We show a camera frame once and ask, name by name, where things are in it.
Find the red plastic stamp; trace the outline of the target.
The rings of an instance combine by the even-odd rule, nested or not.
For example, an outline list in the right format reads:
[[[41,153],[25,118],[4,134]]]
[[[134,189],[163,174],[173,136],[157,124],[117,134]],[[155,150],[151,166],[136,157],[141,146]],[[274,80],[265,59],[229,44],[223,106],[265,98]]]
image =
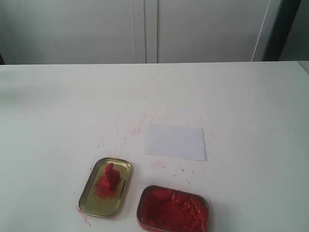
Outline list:
[[[109,163],[104,170],[100,186],[104,191],[114,191],[120,181],[120,172],[114,169],[114,163]]]

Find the red ink paste tin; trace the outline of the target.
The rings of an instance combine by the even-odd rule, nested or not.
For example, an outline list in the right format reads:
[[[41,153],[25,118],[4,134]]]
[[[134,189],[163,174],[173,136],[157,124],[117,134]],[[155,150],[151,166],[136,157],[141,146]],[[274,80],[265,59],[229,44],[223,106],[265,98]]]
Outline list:
[[[196,194],[151,185],[137,208],[137,221],[149,232],[206,232],[209,206]]]

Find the white paper sheet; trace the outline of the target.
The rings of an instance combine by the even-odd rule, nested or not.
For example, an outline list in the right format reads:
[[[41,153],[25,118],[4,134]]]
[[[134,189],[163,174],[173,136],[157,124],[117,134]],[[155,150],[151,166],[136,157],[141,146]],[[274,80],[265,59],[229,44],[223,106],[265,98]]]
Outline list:
[[[206,161],[204,130],[151,124],[147,130],[145,154]]]

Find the gold metal tin lid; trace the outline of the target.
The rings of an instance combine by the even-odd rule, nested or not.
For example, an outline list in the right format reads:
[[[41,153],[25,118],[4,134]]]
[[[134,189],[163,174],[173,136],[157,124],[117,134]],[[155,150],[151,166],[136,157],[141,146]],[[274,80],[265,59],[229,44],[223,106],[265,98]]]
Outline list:
[[[120,181],[114,191],[104,191],[100,182],[109,163],[120,172]],[[78,202],[78,210],[89,216],[108,218],[120,209],[129,185],[132,166],[124,159],[102,158],[94,165]]]

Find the white cabinet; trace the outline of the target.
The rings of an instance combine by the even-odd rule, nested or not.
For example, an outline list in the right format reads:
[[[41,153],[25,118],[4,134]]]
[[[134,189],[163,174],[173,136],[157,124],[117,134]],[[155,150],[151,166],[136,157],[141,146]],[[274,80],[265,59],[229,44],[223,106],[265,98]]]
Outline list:
[[[3,0],[6,64],[251,61],[267,0]]]

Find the dark vertical post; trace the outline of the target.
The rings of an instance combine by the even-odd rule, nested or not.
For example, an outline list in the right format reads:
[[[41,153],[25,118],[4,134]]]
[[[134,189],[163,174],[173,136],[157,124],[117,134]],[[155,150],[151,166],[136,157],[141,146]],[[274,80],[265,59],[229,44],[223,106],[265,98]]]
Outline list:
[[[301,0],[282,0],[262,61],[279,61]]]

